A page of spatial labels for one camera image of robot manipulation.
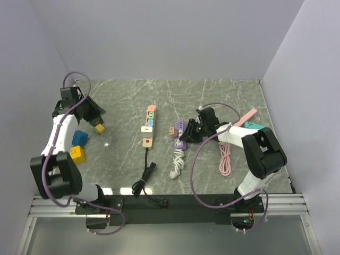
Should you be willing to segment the purple power strip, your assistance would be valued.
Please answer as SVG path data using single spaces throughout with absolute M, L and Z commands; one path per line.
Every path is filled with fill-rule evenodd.
M 174 138 L 174 149 L 186 150 L 186 142 L 180 140 L 181 135 L 187 127 L 186 122 L 184 120 L 178 120 L 175 122 L 174 127 L 177 130 L 177 136 Z

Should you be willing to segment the small yellow plug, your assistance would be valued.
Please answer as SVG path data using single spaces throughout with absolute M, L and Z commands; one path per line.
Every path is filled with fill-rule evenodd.
M 102 124 L 97 124 L 93 129 L 98 135 L 101 135 L 103 132 L 105 132 L 105 127 Z

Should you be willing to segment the pink brown plug adapter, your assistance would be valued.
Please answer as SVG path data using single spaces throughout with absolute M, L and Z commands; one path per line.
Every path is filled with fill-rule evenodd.
M 177 137 L 178 136 L 178 130 L 175 127 L 170 127 L 169 128 L 169 134 L 172 137 Z

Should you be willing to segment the blue cube adapter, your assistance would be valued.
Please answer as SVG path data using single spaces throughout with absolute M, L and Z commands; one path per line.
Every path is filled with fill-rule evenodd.
M 73 139 L 72 139 L 72 146 L 85 146 L 88 141 L 88 134 L 81 131 L 81 130 L 76 130 Z

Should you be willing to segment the large yellow cube plug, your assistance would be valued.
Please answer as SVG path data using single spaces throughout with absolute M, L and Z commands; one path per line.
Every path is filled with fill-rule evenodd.
M 74 146 L 70 150 L 70 155 L 73 161 L 76 164 L 82 163 L 86 161 L 86 157 L 84 151 L 81 146 Z

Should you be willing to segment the beige power strip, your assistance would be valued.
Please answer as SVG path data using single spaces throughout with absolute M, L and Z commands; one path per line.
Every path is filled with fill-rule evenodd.
M 141 127 L 140 130 L 143 137 L 142 146 L 144 148 L 151 149 L 153 147 L 155 123 L 156 123 L 156 106 L 149 105 L 147 108 L 145 124 Z

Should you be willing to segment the pink power strip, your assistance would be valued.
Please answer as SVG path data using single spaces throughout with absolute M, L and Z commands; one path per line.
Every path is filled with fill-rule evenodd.
M 257 109 L 255 108 L 251 109 L 244 116 L 242 116 L 240 120 L 234 124 L 234 126 L 241 127 L 245 122 L 249 121 L 256 113 Z

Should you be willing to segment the teal power strip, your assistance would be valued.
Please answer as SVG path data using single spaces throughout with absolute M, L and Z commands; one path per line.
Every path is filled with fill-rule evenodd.
M 246 129 L 261 130 L 265 126 L 263 126 L 261 124 L 246 121 L 246 122 L 244 122 L 243 127 L 246 128 Z

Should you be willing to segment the dark green cube plug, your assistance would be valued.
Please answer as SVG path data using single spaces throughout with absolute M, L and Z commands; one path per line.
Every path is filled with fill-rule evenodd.
M 99 115 L 95 118 L 93 118 L 92 120 L 89 121 L 89 124 L 93 127 L 97 126 L 98 124 L 103 124 L 103 119 L 102 117 Z

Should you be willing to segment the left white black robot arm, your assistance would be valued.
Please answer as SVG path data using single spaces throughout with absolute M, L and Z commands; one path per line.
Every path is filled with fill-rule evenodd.
M 70 152 L 80 121 L 85 120 L 93 127 L 103 124 L 101 116 L 105 110 L 91 97 L 84 96 L 79 87 L 62 88 L 60 92 L 48 143 L 40 156 L 31 158 L 30 169 L 43 199 L 76 199 L 87 202 L 87 207 L 98 214 L 106 207 L 103 190 L 98 184 L 83 181 Z

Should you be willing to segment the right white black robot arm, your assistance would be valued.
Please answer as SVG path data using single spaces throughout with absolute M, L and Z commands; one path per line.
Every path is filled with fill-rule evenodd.
M 249 171 L 229 204 L 237 211 L 245 212 L 252 205 L 251 199 L 259 195 L 270 177 L 287 164 L 285 152 L 268 127 L 252 130 L 232 122 L 220 122 L 211 107 L 197 109 L 197 113 L 199 121 L 189 119 L 179 140 L 204 144 L 206 137 L 207 141 L 229 143 L 244 150 Z

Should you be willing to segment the white plug adapter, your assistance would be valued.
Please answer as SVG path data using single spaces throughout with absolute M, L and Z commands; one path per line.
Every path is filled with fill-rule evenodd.
M 153 127 L 152 126 L 142 126 L 141 132 L 142 133 L 153 133 Z

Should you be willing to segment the black base bar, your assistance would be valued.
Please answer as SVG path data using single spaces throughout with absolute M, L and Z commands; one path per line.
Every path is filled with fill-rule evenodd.
M 193 195 L 105 195 L 104 206 L 118 210 L 95 208 L 85 204 L 77 205 L 76 215 L 94 218 L 108 216 L 109 226 L 118 226 L 123 213 L 127 224 L 172 224 L 172 223 L 215 223 L 230 225 L 232 214 L 260 214 L 265 211 L 262 198 L 257 195 L 251 200 L 222 209 L 209 209 L 201 205 Z

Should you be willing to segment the aluminium rail frame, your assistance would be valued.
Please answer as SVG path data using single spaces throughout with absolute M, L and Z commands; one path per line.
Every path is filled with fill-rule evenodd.
M 199 197 L 195 192 L 192 194 L 201 205 L 209 209 L 222 209 L 227 208 L 230 202 L 236 199 L 234 193 L 232 194 L 204 194 Z M 268 215 L 306 215 L 308 213 L 307 206 L 301 194 L 269 194 L 263 188 L 259 196 L 264 202 L 265 211 L 257 214 L 267 217 Z M 50 199 L 43 199 L 40 194 L 35 196 L 30 209 L 32 217 L 62 217 L 67 215 L 75 215 L 77 205 L 85 204 L 100 209 L 107 209 L 110 212 L 118 212 L 118 210 L 102 205 L 96 205 L 91 202 L 76 201 L 76 199 L 69 199 L 67 197 L 60 198 L 57 201 Z M 120 213 L 123 222 L 126 223 L 126 218 L 123 213 Z M 231 216 L 242 216 L 244 214 L 232 214 Z M 98 215 L 97 218 L 108 218 L 108 216 Z

